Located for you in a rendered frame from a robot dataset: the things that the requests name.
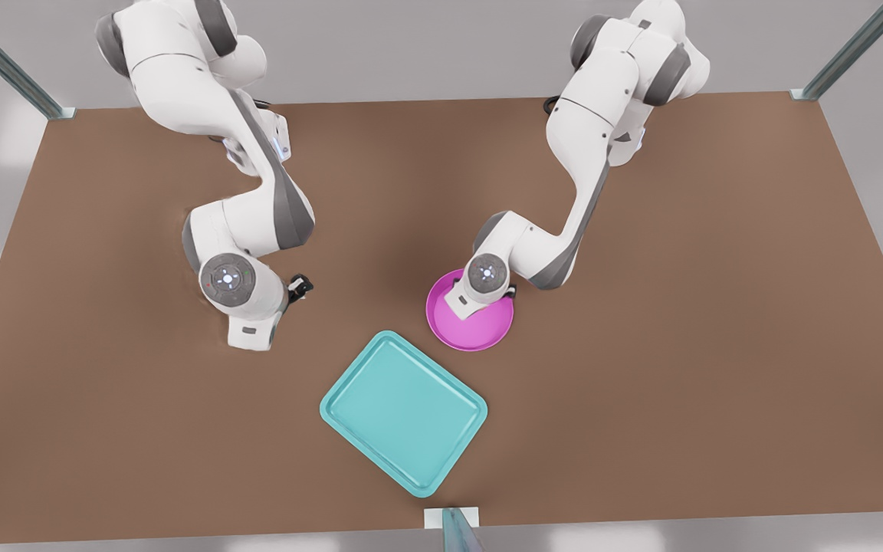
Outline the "magenta round plate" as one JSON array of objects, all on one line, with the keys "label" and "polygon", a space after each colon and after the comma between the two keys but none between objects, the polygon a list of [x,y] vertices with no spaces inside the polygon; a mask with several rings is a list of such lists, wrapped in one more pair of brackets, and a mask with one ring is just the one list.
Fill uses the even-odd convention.
[{"label": "magenta round plate", "polygon": [[445,295],[462,276],[462,270],[449,272],[435,281],[426,300],[426,319],[439,341],[449,348],[476,352],[500,343],[513,322],[514,297],[502,297],[462,320],[445,303]]}]

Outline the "teal rectangular tray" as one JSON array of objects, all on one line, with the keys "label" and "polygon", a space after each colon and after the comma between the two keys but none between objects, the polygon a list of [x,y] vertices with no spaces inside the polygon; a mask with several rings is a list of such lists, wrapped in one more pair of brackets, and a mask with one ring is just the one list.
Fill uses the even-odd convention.
[{"label": "teal rectangular tray", "polygon": [[323,396],[320,415],[409,494],[438,491],[487,419],[486,401],[392,330]]}]

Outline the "silver frame post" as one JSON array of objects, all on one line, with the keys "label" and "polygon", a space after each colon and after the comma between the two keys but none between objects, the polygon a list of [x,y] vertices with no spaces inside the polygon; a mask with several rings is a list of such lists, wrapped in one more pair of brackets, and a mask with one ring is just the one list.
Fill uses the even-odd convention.
[{"label": "silver frame post", "polygon": [[49,121],[73,119],[76,109],[60,105],[0,47],[0,77]]},{"label": "silver frame post", "polygon": [[424,528],[444,534],[444,552],[486,552],[476,535],[480,527],[478,507],[424,510]]},{"label": "silver frame post", "polygon": [[805,87],[789,90],[794,101],[820,101],[854,63],[883,35],[883,2]]}]

